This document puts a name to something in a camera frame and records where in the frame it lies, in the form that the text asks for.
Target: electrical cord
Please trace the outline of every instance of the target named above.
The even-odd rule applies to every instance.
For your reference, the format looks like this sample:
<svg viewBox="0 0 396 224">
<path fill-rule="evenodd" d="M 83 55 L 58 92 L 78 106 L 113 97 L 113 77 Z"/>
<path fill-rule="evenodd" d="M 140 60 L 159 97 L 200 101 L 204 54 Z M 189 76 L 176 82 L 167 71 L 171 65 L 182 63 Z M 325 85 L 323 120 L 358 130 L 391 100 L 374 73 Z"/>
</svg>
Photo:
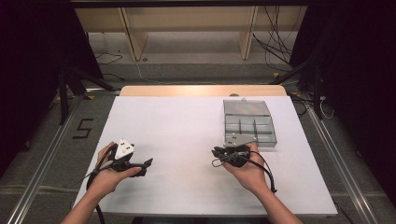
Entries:
<svg viewBox="0 0 396 224">
<path fill-rule="evenodd" d="M 104 75 L 104 76 L 113 76 L 113 77 L 117 77 L 117 78 L 119 78 L 120 80 L 125 81 L 125 78 L 119 77 L 119 76 L 114 75 L 114 74 L 112 74 L 112 73 L 103 73 L 103 75 Z"/>
<path fill-rule="evenodd" d="M 257 38 L 257 36 L 256 36 L 255 34 L 253 34 L 253 37 L 257 40 L 257 42 L 260 44 L 260 46 L 261 46 L 263 49 L 265 49 L 266 51 L 272 53 L 274 56 L 276 56 L 276 57 L 277 57 L 280 61 L 282 61 L 283 63 L 289 64 L 288 61 L 282 59 L 279 55 L 277 55 L 276 53 L 274 53 L 273 51 L 271 51 L 271 50 L 268 49 L 268 48 L 275 49 L 275 50 L 277 50 L 277 51 L 282 52 L 281 49 L 276 49 L 276 48 L 274 48 L 274 47 L 272 47 L 272 46 L 269 46 L 268 44 L 263 43 L 262 41 L 260 41 L 259 38 Z"/>
<path fill-rule="evenodd" d="M 173 84 L 210 84 L 210 85 L 219 85 L 218 83 L 215 83 L 215 82 L 189 82 L 189 81 L 161 82 L 161 81 L 146 79 L 146 78 L 142 77 L 142 73 L 140 71 L 139 63 L 137 63 L 137 61 L 134 61 L 134 63 L 136 64 L 137 71 L 139 73 L 139 77 L 143 81 L 157 83 L 157 84 L 162 84 L 162 85 L 173 85 Z"/>
<path fill-rule="evenodd" d="M 269 45 L 269 44 L 264 43 L 263 41 L 261 41 L 260 39 L 257 38 L 256 34 L 253 34 L 253 37 L 256 38 L 256 40 L 257 40 L 261 45 L 264 45 L 266 48 L 270 48 L 270 49 L 274 49 L 274 50 L 279 51 L 279 52 L 282 52 L 282 53 L 286 53 L 286 51 L 284 51 L 284 50 L 282 50 L 282 49 L 277 49 L 277 48 L 274 47 L 274 46 L 271 46 L 271 45 Z"/>
<path fill-rule="evenodd" d="M 355 224 L 355 222 L 352 220 L 352 218 L 349 217 L 347 212 L 340 206 L 340 204 L 338 204 L 335 200 L 332 200 L 332 202 L 334 203 L 337 211 L 340 211 L 346 217 L 350 224 Z"/>
<path fill-rule="evenodd" d="M 100 58 L 100 57 L 102 57 L 102 56 L 105 55 L 105 54 L 108 54 L 108 55 L 111 55 L 111 56 L 116 56 L 116 57 L 119 57 L 119 58 L 117 58 L 117 59 L 115 59 L 115 60 L 112 60 L 112 61 L 110 61 L 110 62 L 108 62 L 108 63 L 99 63 L 99 64 L 110 64 L 110 63 L 114 63 L 114 62 L 116 62 L 116 61 L 118 61 L 118 60 L 120 60 L 120 59 L 122 58 L 122 55 L 120 55 L 120 54 L 112 54 L 112 53 L 101 53 L 101 54 L 99 54 L 98 56 L 96 56 L 95 58 Z"/>
<path fill-rule="evenodd" d="M 306 112 L 308 111 L 309 106 L 313 105 L 313 101 L 312 100 L 306 100 L 300 96 L 298 96 L 295 93 L 292 92 L 288 92 L 287 95 L 291 98 L 291 100 L 294 103 L 298 103 L 301 104 L 304 107 L 304 111 L 302 113 L 297 113 L 298 117 L 302 117 L 304 114 L 306 114 Z"/>
<path fill-rule="evenodd" d="M 105 152 L 105 154 L 102 156 L 101 160 L 99 160 L 99 162 L 97 163 L 95 169 L 89 174 L 89 177 L 90 177 L 90 178 L 88 179 L 87 188 L 86 188 L 86 189 L 88 189 L 88 188 L 90 187 L 92 181 L 96 178 L 96 176 L 99 174 L 99 172 L 101 172 L 102 170 L 105 170 L 105 169 L 110 168 L 110 165 L 111 165 L 111 163 L 112 163 L 113 161 L 107 161 L 107 162 L 105 162 L 105 164 L 103 164 L 103 162 L 104 162 L 105 158 L 107 157 L 108 153 L 109 153 L 111 150 L 113 150 L 113 147 L 109 147 L 109 148 L 106 150 L 106 152 Z M 96 209 L 96 212 L 97 212 L 97 214 L 98 214 L 98 216 L 99 216 L 100 223 L 101 223 L 101 224 L 106 224 L 106 222 L 105 222 L 105 217 L 103 216 L 102 209 L 100 208 L 99 204 L 96 205 L 95 209 Z"/>
<path fill-rule="evenodd" d="M 285 49 L 287 52 L 288 52 L 288 54 L 290 55 L 291 54 L 291 50 L 290 49 L 288 49 L 287 47 L 286 47 L 286 45 L 285 45 L 285 43 L 283 42 L 283 40 L 282 40 L 282 38 L 280 38 L 280 35 L 279 35 L 279 31 L 278 31 L 278 29 L 277 29 L 277 19 L 278 19 L 278 16 L 279 16 L 279 6 L 276 6 L 275 7 L 275 23 L 274 23 L 274 21 L 273 21 L 273 19 L 271 19 L 271 17 L 270 17 L 270 15 L 269 15 L 269 13 L 268 13 L 268 10 L 267 10 L 267 7 L 264 7 L 264 10 L 265 10 L 265 13 L 267 14 L 267 17 L 268 17 L 268 20 L 270 21 L 270 23 L 271 23 L 271 27 L 272 27 L 272 33 L 270 33 L 269 32 L 269 34 L 270 34 L 270 36 L 273 38 L 273 40 L 279 45 L 279 47 L 280 47 L 280 49 Z M 277 35 L 277 41 L 276 41 L 276 39 L 274 38 L 274 35 L 273 35 L 273 33 L 276 33 L 276 35 Z"/>
<path fill-rule="evenodd" d="M 289 38 L 289 36 L 293 33 L 294 29 L 296 28 L 297 22 L 298 22 L 298 20 L 300 19 L 301 9 L 302 9 L 302 8 L 303 8 L 303 7 L 300 7 L 300 9 L 299 9 L 299 11 L 298 11 L 297 18 L 296 18 L 296 20 L 295 20 L 295 23 L 294 23 L 293 27 L 291 28 L 291 31 L 290 31 L 290 33 L 283 39 L 283 41 L 287 40 L 287 39 Z"/>
<path fill-rule="evenodd" d="M 334 110 L 332 111 L 331 115 L 328 117 L 328 116 L 326 115 L 326 113 L 324 113 L 323 108 L 322 108 L 323 101 L 324 101 L 324 100 L 321 100 L 321 101 L 320 101 L 320 110 L 321 110 L 323 116 L 324 116 L 326 119 L 332 119 L 332 117 L 334 116 Z"/>
<path fill-rule="evenodd" d="M 110 166 L 107 166 L 107 167 L 104 167 L 104 166 L 105 166 L 105 164 L 102 165 L 102 167 L 99 169 L 99 172 L 100 172 L 100 171 L 103 171 L 103 170 L 105 170 L 105 169 L 110 168 Z M 67 188 L 68 188 L 68 189 L 73 188 L 76 184 L 81 183 L 85 178 L 87 178 L 88 176 L 91 176 L 92 173 L 93 173 L 93 171 L 90 172 L 89 174 L 85 175 L 84 177 L 82 177 L 82 178 L 79 179 L 78 181 L 74 182 L 72 185 L 70 185 L 70 187 L 67 187 Z"/>
<path fill-rule="evenodd" d="M 229 155 L 229 156 L 226 156 L 226 157 L 223 157 L 223 158 L 219 158 L 219 159 L 213 160 L 213 161 L 212 161 L 212 166 L 214 166 L 214 167 L 219 167 L 219 166 L 223 165 L 224 162 L 230 161 L 230 160 L 233 160 L 233 159 L 236 159 L 236 158 L 240 158 L 240 159 L 242 159 L 242 160 L 248 161 L 248 162 L 252 163 L 253 165 L 259 167 L 262 171 L 264 171 L 264 172 L 268 175 L 268 177 L 270 178 L 270 182 L 271 182 L 271 183 L 270 183 L 270 190 L 271 190 L 273 193 L 276 193 L 276 192 L 277 192 L 277 189 L 275 188 L 274 177 L 273 177 L 273 175 L 272 175 L 271 169 L 270 169 L 270 167 L 269 167 L 267 161 L 264 159 L 264 157 L 263 157 L 262 155 L 260 155 L 260 153 L 255 152 L 255 151 L 249 151 L 249 153 L 252 153 L 252 152 L 255 153 L 255 154 L 257 154 L 257 155 L 259 155 L 260 158 L 262 158 L 262 160 L 264 161 L 264 165 L 265 165 L 265 164 L 267 165 L 268 170 L 265 169 L 264 166 L 258 164 L 257 162 L 252 161 L 251 159 L 247 159 L 247 158 L 245 158 L 245 157 L 240 156 L 240 155 L 238 154 L 238 152 L 234 152 L 233 154 L 231 154 L 231 155 Z M 214 161 L 221 161 L 221 164 L 220 164 L 220 165 L 215 165 L 215 164 L 214 164 Z"/>
</svg>

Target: white table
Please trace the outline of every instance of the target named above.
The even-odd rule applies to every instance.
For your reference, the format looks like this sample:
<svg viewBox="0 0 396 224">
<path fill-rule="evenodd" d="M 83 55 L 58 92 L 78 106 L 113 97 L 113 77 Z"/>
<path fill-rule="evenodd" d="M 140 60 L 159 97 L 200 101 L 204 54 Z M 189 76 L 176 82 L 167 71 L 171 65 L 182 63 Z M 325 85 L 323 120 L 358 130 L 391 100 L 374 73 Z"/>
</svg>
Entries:
<svg viewBox="0 0 396 224">
<path fill-rule="evenodd" d="M 266 212 L 224 168 L 212 166 L 211 149 L 224 141 L 223 99 L 264 100 L 276 130 L 275 148 L 261 148 L 276 196 L 298 216 L 335 216 L 301 123 L 288 96 L 119 96 L 110 111 L 97 152 L 124 138 L 135 144 L 131 162 L 154 158 L 144 177 L 123 180 L 101 202 L 105 213 L 131 216 L 261 217 Z M 76 203 L 85 193 L 82 183 Z"/>
</svg>

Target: clear plastic box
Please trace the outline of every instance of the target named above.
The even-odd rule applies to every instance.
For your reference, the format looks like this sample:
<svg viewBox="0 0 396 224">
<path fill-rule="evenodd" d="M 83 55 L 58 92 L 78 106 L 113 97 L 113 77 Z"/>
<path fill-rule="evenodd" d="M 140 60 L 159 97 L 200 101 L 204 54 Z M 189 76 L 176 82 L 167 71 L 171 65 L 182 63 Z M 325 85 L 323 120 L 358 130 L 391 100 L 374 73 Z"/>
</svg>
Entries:
<svg viewBox="0 0 396 224">
<path fill-rule="evenodd" d="M 256 137 L 259 147 L 275 147 L 276 133 L 264 101 L 224 100 L 225 137 L 243 133 Z"/>
</svg>

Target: finger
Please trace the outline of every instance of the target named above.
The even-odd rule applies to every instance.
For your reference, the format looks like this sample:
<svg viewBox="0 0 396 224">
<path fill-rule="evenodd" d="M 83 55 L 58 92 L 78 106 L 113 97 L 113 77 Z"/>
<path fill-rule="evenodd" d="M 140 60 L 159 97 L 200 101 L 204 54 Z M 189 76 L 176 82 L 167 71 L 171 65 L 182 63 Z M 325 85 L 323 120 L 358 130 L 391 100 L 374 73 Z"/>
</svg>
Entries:
<svg viewBox="0 0 396 224">
<path fill-rule="evenodd" d="M 230 172 L 231 174 L 235 174 L 236 172 L 238 172 L 238 170 L 241 170 L 241 169 L 243 169 L 243 167 L 245 166 L 245 165 L 243 165 L 242 167 L 235 167 L 235 166 L 232 166 L 230 163 L 228 163 L 228 162 L 224 162 L 224 164 L 222 165 L 228 172 Z"/>
<path fill-rule="evenodd" d="M 107 151 L 109 148 L 111 148 L 113 145 L 114 145 L 114 142 L 111 142 L 111 143 L 109 143 L 107 146 L 105 146 L 104 148 L 102 148 L 102 149 L 99 151 L 97 162 L 99 162 L 99 161 L 102 159 L 102 157 L 105 155 L 106 151 Z M 107 154 L 106 158 L 104 159 L 104 162 L 108 161 L 108 157 L 109 157 L 109 154 Z"/>
<path fill-rule="evenodd" d="M 250 149 L 250 151 L 259 152 L 256 144 L 247 143 L 247 147 Z"/>
<path fill-rule="evenodd" d="M 135 174 L 139 173 L 141 170 L 142 170 L 141 167 L 133 167 L 133 168 L 128 169 L 126 171 L 119 172 L 118 175 L 119 175 L 119 177 L 122 180 L 122 179 L 125 179 L 125 178 L 129 177 L 129 176 L 132 176 L 132 175 L 135 175 Z"/>
</svg>

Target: gray floor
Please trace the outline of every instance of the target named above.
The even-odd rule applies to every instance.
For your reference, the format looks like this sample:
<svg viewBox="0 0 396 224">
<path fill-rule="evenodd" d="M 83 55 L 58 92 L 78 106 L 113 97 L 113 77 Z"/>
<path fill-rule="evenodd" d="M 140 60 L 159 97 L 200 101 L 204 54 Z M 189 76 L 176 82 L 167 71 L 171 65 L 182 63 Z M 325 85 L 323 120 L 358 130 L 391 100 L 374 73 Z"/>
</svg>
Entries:
<svg viewBox="0 0 396 224">
<path fill-rule="evenodd" d="M 288 43 L 290 48 L 295 38 L 293 35 Z M 258 36 L 262 39 L 266 37 L 264 34 L 258 34 Z M 90 40 L 97 55 L 103 52 L 122 55 L 122 59 L 114 63 L 101 65 L 104 74 L 114 74 L 125 78 L 122 81 L 111 75 L 105 76 L 106 82 L 117 87 L 162 85 L 170 82 L 177 82 L 176 84 L 268 83 L 274 79 L 274 72 L 278 71 L 267 66 L 264 63 L 265 60 L 278 68 L 289 69 L 287 65 L 275 58 L 264 59 L 265 52 L 255 41 L 252 43 L 249 59 L 242 61 L 236 36 L 232 33 L 150 34 L 142 60 L 138 63 L 140 74 L 136 64 L 131 60 L 122 35 L 91 34 Z M 116 58 L 118 56 L 103 55 L 97 60 L 99 63 L 107 63 Z M 296 91 L 295 81 L 296 78 L 284 83 L 287 91 Z M 85 85 L 87 88 L 97 88 L 89 82 Z M 65 130 L 64 139 L 27 210 L 23 223 L 59 223 L 70 211 L 78 193 L 79 180 L 87 172 L 92 153 L 116 96 L 114 93 L 102 91 L 92 91 L 87 95 L 93 96 L 92 99 L 86 98 L 79 104 L 77 99 L 70 100 L 71 105 L 78 106 L 70 125 Z M 304 106 L 299 103 L 295 104 L 295 108 L 296 113 L 304 111 Z M 332 109 L 325 105 L 324 110 L 331 111 Z M 76 139 L 74 137 L 85 134 L 85 132 L 78 131 L 78 125 L 82 119 L 92 119 L 85 121 L 83 126 L 92 130 L 87 138 Z M 29 185 L 36 169 L 40 166 L 43 155 L 50 147 L 51 140 L 60 128 L 59 121 L 60 102 L 54 99 L 47 115 L 37 128 L 35 136 L 30 140 L 31 148 L 18 154 L 0 180 L 0 223 L 7 223 L 9 216 L 13 213 L 14 206 L 24 193 L 26 186 Z M 340 211 L 336 217 L 301 217 L 302 221 L 304 223 L 349 223 L 348 216 L 354 223 L 364 223 L 321 139 L 312 114 L 305 113 L 300 117 L 300 121 L 329 192 L 334 202 L 346 214 Z M 323 123 L 346 161 L 362 194 L 369 202 L 378 223 L 396 223 L 396 209 L 375 181 L 364 159 L 356 153 L 357 149 L 336 113 L 332 119 L 324 119 Z M 131 220 L 131 217 L 106 215 L 108 223 L 131 223 Z M 91 223 L 98 222 L 97 216 L 93 216 Z"/>
</svg>

